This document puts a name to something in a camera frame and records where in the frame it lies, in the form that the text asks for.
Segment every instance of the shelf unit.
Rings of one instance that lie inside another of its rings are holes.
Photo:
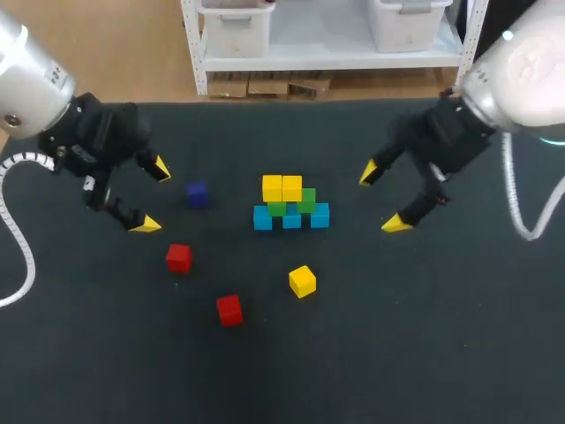
[[[463,42],[453,22],[460,4],[455,1],[433,47],[411,53],[376,50],[366,2],[280,0],[273,11],[268,56],[223,58],[207,54],[206,28],[202,35],[199,31],[200,0],[181,0],[198,94],[207,95],[207,72],[458,67],[459,82],[471,68],[488,0],[475,0]]]

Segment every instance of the block tower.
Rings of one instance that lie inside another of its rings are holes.
[[[271,231],[274,220],[282,219],[285,230],[302,228],[303,216],[310,217],[310,228],[329,227],[329,205],[316,203],[316,189],[303,188],[299,175],[264,175],[263,202],[255,206],[253,227]]]

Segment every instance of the white storage box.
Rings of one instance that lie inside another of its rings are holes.
[[[271,13],[275,4],[260,0],[232,2],[243,7],[225,8],[206,1],[199,7],[207,30],[207,55],[212,57],[264,57],[268,53]]]
[[[377,50],[427,50],[433,46],[445,8],[453,0],[368,0]]]

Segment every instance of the blue cube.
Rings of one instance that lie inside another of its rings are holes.
[[[205,208],[208,206],[208,190],[204,181],[189,184],[186,187],[186,195],[188,196],[188,204],[192,208]]]
[[[310,228],[329,227],[329,204],[316,203],[316,209],[310,215]]]
[[[253,228],[258,231],[273,230],[273,218],[268,214],[267,206],[253,208]]]
[[[298,213],[298,206],[295,203],[286,207],[286,216],[282,217],[282,227],[285,230],[302,227],[302,216]]]

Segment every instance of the white shelf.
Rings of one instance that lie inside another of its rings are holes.
[[[376,51],[366,0],[280,0],[272,17],[267,57],[202,58],[205,71],[301,71],[457,67],[463,45],[444,16],[432,49]]]

